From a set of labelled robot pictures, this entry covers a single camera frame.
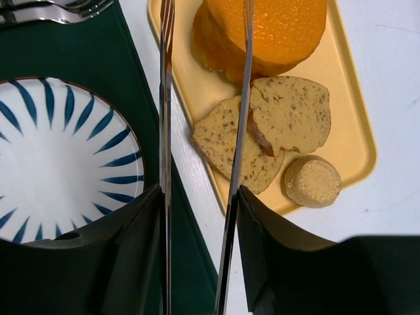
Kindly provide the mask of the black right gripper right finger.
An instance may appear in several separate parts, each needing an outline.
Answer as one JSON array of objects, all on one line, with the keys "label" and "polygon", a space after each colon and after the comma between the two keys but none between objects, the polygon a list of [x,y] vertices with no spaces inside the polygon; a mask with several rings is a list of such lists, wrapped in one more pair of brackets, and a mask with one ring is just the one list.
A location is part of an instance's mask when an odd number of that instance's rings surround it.
[{"label": "black right gripper right finger", "polygon": [[335,243],[288,221],[246,187],[238,237],[254,314],[418,314],[419,237]]}]

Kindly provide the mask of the metal tongs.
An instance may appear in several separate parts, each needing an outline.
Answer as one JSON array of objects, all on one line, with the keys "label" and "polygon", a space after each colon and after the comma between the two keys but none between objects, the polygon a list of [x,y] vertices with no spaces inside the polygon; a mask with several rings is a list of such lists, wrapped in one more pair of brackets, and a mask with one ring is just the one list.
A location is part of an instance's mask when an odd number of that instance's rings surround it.
[{"label": "metal tongs", "polygon": [[[230,265],[234,243],[234,233],[238,212],[238,190],[241,182],[242,154],[249,109],[250,79],[253,52],[254,2],[243,2],[243,23],[245,30],[246,62],[241,90],[241,106],[238,120],[236,149],[230,179],[228,205],[224,224],[222,253],[215,302],[215,314],[225,314],[227,305]],[[173,31],[175,29],[175,2],[162,1],[160,9],[160,84],[159,84],[159,185],[164,196],[163,228],[165,263],[163,267],[163,313],[172,311],[172,270],[171,270],[171,86]]]}]

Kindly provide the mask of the round orange bread loaf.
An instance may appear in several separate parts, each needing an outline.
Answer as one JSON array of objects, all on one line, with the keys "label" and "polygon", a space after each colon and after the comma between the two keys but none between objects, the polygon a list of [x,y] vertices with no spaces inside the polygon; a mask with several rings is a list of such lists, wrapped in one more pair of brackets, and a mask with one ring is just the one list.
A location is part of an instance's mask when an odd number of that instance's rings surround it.
[{"label": "round orange bread loaf", "polygon": [[[272,77],[306,60],[326,28],[325,0],[254,2],[252,79]],[[203,1],[192,26],[192,43],[211,70],[241,84],[245,66],[243,1]]]}]

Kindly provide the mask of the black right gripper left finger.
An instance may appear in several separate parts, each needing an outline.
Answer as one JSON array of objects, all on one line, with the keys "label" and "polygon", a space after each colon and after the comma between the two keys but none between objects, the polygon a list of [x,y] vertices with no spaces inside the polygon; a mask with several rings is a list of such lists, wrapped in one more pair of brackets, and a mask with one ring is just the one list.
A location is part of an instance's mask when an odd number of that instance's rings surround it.
[{"label": "black right gripper left finger", "polygon": [[158,247],[161,189],[86,226],[1,242],[2,314],[142,314]]}]

